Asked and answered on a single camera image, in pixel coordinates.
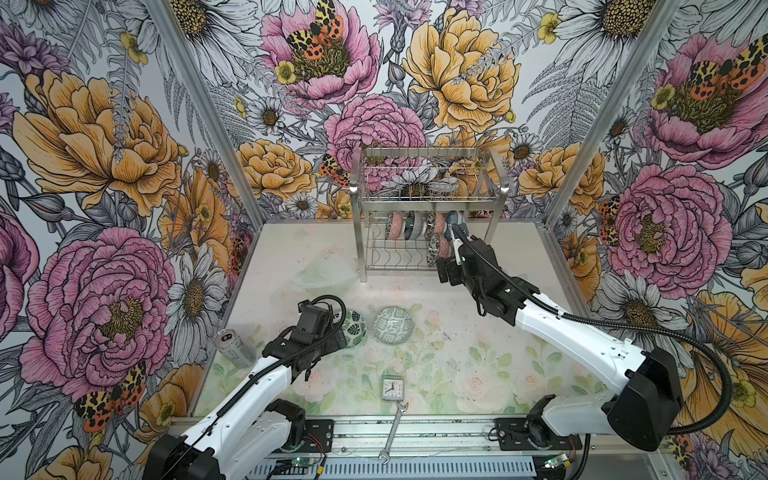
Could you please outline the dark blue petal bowl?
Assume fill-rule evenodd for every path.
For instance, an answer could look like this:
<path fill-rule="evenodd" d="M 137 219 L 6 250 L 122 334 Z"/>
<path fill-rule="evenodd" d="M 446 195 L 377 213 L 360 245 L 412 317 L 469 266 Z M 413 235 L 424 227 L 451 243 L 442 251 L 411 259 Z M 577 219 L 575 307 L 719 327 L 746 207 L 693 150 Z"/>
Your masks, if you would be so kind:
<path fill-rule="evenodd" d="M 423 213 L 418 211 L 410 211 L 405 220 L 404 238 L 406 240 L 418 239 L 423 233 L 423 228 Z"/>

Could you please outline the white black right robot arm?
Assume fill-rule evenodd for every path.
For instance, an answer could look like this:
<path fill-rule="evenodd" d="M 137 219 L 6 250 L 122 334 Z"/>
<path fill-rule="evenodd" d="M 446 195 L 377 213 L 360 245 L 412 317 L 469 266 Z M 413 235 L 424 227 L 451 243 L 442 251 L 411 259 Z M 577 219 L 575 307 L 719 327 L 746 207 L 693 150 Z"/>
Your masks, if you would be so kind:
<path fill-rule="evenodd" d="M 587 368 L 605 387 L 591 396 L 543 396 L 527 414 L 517 436 L 537 448 L 572 435 L 616 435 L 627 444 L 654 451 L 682 408 L 673 357 L 661 348 L 645 350 L 569 318 L 536 286 L 509 277 L 492 247 L 458 235 L 453 254 L 437 261 L 441 282 L 464 285 L 479 315 L 497 317 L 554 346 Z"/>

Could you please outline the blue floral bowl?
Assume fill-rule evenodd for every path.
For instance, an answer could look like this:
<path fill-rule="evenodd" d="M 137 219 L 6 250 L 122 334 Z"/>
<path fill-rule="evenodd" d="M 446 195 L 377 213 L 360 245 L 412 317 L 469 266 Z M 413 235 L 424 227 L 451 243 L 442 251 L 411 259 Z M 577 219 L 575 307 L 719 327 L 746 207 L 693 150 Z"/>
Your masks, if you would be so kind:
<path fill-rule="evenodd" d="M 447 240 L 451 240 L 453 238 L 453 226 L 457 225 L 458 228 L 465 234 L 468 234 L 467 225 L 463 220 L 463 217 L 461 214 L 455 210 L 452 210 L 448 213 L 444 214 L 445 218 L 445 231 L 444 231 L 444 237 Z"/>

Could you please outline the black leaf pattern bowl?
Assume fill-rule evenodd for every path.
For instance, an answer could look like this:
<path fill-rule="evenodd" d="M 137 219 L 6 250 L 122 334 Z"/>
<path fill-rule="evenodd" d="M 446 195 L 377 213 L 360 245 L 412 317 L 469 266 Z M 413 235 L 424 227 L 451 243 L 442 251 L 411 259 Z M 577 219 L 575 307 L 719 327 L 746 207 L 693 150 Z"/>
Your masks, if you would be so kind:
<path fill-rule="evenodd" d="M 443 240 L 442 235 L 438 233 L 433 233 L 429 236 L 427 240 L 427 256 L 426 256 L 428 267 L 434 267 L 436 265 L 437 259 L 440 256 L 442 240 Z"/>
<path fill-rule="evenodd" d="M 446 219 L 442 212 L 427 212 L 425 217 L 425 232 L 427 239 L 433 235 L 443 235 L 446 229 Z"/>

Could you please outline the pink striped bowl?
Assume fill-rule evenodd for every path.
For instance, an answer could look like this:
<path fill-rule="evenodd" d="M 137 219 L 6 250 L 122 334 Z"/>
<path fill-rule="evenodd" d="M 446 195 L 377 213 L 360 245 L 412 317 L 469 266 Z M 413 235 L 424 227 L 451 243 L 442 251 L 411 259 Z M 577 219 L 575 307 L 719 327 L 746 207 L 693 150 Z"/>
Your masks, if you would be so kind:
<path fill-rule="evenodd" d="M 438 258 L 448 259 L 452 255 L 453 255 L 452 241 L 446 239 L 443 235 L 439 235 Z"/>

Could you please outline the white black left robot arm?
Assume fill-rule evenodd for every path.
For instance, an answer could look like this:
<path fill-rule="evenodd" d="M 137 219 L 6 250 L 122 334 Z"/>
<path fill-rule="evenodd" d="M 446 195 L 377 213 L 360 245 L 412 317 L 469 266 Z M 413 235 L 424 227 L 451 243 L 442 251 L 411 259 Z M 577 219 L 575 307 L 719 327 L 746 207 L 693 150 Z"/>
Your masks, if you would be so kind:
<path fill-rule="evenodd" d="M 219 405 L 179 436 L 151 447 L 145 479 L 243 479 L 269 454 L 304 436 L 305 410 L 281 395 L 323 359 L 347 347 L 347 308 L 335 295 L 298 304 L 298 324 L 268 342 L 248 375 Z"/>

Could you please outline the green leaf pattern bowl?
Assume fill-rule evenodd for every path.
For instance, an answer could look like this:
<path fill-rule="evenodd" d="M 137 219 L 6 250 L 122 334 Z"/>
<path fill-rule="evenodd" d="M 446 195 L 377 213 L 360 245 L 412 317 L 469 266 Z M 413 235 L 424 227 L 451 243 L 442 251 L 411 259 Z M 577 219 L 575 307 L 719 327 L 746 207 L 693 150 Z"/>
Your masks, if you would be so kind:
<path fill-rule="evenodd" d="M 348 310 L 342 326 L 342 333 L 348 348 L 362 345 L 367 337 L 367 324 L 356 310 Z"/>

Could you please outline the black leaf pink-outside bowl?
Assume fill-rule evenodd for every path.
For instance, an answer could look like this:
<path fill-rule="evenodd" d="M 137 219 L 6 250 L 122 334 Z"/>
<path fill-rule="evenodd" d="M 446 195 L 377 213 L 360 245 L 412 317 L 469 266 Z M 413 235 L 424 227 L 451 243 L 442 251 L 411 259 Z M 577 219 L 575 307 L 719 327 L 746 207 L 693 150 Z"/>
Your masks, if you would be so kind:
<path fill-rule="evenodd" d="M 405 220 L 401 212 L 392 211 L 389 213 L 385 234 L 389 241 L 399 240 L 404 234 Z"/>

